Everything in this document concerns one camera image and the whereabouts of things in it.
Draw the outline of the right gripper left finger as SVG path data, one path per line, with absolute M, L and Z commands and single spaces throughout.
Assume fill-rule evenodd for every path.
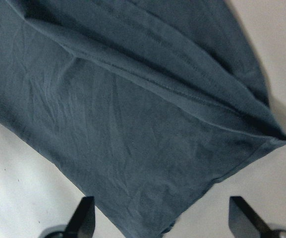
M 95 231 L 95 199 L 83 197 L 64 230 L 45 230 L 43 238 L 92 238 Z

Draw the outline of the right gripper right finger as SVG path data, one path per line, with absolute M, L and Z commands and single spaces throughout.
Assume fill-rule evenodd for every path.
M 228 225 L 235 238 L 286 238 L 285 229 L 272 229 L 241 196 L 229 198 Z

